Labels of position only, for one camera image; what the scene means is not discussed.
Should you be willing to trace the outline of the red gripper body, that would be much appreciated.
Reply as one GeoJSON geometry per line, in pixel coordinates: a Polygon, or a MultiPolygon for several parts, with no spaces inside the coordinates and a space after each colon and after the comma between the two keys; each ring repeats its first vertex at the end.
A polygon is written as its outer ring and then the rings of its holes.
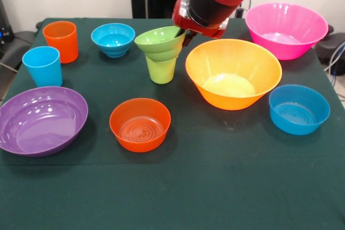
{"type": "Polygon", "coordinates": [[[197,23],[188,11],[189,0],[177,0],[174,6],[172,21],[174,25],[185,29],[185,32],[196,32],[210,38],[219,38],[227,28],[229,17],[216,26],[201,25],[197,23]]]}

